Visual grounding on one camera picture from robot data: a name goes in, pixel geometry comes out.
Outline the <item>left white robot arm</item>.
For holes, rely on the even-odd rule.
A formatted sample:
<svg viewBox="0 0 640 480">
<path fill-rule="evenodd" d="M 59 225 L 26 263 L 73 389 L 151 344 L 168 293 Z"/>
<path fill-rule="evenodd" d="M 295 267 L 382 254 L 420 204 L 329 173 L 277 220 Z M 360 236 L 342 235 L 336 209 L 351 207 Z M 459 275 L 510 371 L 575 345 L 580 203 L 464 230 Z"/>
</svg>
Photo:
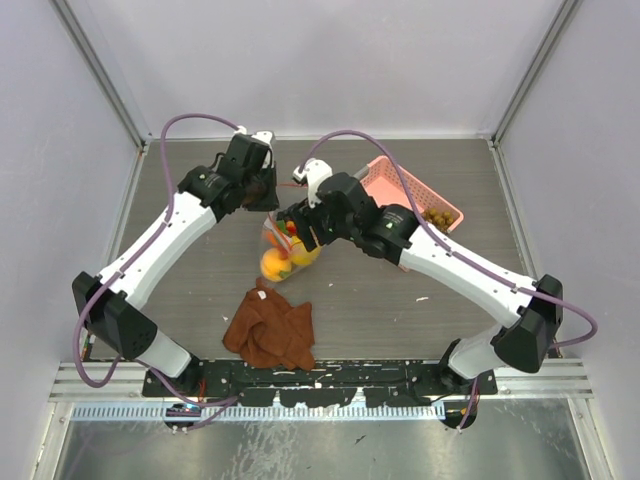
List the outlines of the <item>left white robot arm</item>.
<svg viewBox="0 0 640 480">
<path fill-rule="evenodd" d="M 210 166 L 190 170 L 164 212 L 118 259 L 97 275 L 72 283 L 79 329 L 95 335 L 119 358 L 138 361 L 164 377 L 178 396 L 200 384 L 199 361 L 142 313 L 149 296 L 182 254 L 238 209 L 269 212 L 279 205 L 270 131 L 236 132 Z"/>
</svg>

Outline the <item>brown longan bunch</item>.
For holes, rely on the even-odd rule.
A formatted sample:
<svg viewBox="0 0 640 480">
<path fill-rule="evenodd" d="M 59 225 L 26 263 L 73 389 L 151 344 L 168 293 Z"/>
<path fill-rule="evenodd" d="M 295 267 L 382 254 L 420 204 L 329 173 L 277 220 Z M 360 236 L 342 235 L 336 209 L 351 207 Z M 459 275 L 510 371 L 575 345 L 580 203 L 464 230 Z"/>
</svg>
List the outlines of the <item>brown longan bunch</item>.
<svg viewBox="0 0 640 480">
<path fill-rule="evenodd" d="M 435 208 L 424 210 L 422 217 L 442 232 L 447 232 L 455 222 L 455 218 L 451 212 L 439 211 Z"/>
</svg>

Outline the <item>orange peach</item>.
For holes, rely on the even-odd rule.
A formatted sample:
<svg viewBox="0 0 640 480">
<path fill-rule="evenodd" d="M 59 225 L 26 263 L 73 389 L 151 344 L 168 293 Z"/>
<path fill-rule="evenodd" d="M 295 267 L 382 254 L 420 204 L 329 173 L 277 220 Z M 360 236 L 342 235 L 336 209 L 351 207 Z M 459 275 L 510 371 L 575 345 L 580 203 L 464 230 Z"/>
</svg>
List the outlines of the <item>orange peach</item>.
<svg viewBox="0 0 640 480">
<path fill-rule="evenodd" d="M 278 283 L 287 278 L 293 269 L 289 257 L 277 248 L 271 248 L 262 254 L 260 270 L 262 276 L 271 282 Z"/>
</svg>

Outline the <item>clear zip top bag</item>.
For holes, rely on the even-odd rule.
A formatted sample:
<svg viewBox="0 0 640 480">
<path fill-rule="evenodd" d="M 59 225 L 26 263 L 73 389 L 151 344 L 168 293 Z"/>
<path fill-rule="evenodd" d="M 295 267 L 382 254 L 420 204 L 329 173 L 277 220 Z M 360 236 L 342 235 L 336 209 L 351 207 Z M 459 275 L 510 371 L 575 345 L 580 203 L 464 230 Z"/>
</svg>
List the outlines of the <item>clear zip top bag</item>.
<svg viewBox="0 0 640 480">
<path fill-rule="evenodd" d="M 273 230 L 278 230 L 277 226 L 276 226 L 276 222 L 278 220 L 282 220 L 279 219 L 277 217 L 277 215 L 284 209 L 287 208 L 289 206 L 291 206 L 292 204 L 296 204 L 301 200 L 304 200 L 306 198 L 306 189 L 303 188 L 301 185 L 298 185 L 296 183 L 294 183 L 293 181 L 289 181 L 289 182 L 284 182 L 284 183 L 280 183 L 277 186 L 277 193 L 278 193 L 278 198 L 280 201 L 280 207 L 276 210 L 273 210 L 271 212 L 269 212 L 267 214 L 267 217 L 265 218 L 263 225 L 262 225 L 262 229 L 261 229 L 261 235 L 260 235 L 260 254 L 259 254 L 259 266 L 260 266 L 260 260 L 262 257 L 262 254 L 271 249 L 271 248 L 277 248 L 279 249 L 282 253 L 286 254 L 289 257 L 289 252 L 291 249 L 291 239 L 294 237 L 288 237 L 286 235 L 283 235 L 283 239 L 286 241 L 286 246 L 285 247 L 274 247 L 273 245 L 271 245 L 264 237 L 264 230 L 266 228 L 270 228 Z M 297 273 L 298 271 L 306 268 L 306 267 L 296 267 L 295 265 L 293 265 L 293 269 L 292 269 L 292 273 L 287 277 L 289 278 L 290 276 L 292 276 L 293 274 Z"/>
</svg>

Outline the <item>yellow apple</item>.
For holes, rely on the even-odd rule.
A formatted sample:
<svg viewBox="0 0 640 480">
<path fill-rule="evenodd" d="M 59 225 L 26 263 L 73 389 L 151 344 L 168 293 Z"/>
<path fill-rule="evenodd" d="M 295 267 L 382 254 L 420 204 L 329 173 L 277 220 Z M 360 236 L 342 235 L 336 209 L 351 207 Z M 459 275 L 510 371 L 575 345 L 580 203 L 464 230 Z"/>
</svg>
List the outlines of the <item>yellow apple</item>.
<svg viewBox="0 0 640 480">
<path fill-rule="evenodd" d="M 311 265 L 321 253 L 322 248 L 317 246 L 311 251 L 308 251 L 304 246 L 304 243 L 296 236 L 291 239 L 291 249 L 289 252 L 289 259 L 296 267 L 306 267 Z"/>
</svg>

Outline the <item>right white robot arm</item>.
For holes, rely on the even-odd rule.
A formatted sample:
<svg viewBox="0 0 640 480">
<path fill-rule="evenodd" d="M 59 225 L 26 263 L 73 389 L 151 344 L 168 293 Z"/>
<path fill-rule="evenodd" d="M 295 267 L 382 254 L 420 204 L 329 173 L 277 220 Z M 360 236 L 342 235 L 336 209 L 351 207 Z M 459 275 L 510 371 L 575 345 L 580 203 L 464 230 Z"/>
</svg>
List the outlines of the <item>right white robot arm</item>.
<svg viewBox="0 0 640 480">
<path fill-rule="evenodd" d="M 357 178 L 326 164 L 295 171 L 293 178 L 307 197 L 278 216 L 294 223 L 307 250 L 344 239 L 372 258 L 437 280 L 496 321 L 449 345 L 436 374 L 444 390 L 462 393 L 479 375 L 503 366 L 529 374 L 540 370 L 562 323 L 559 280 L 503 270 L 425 225 L 412 210 L 377 205 Z"/>
</svg>

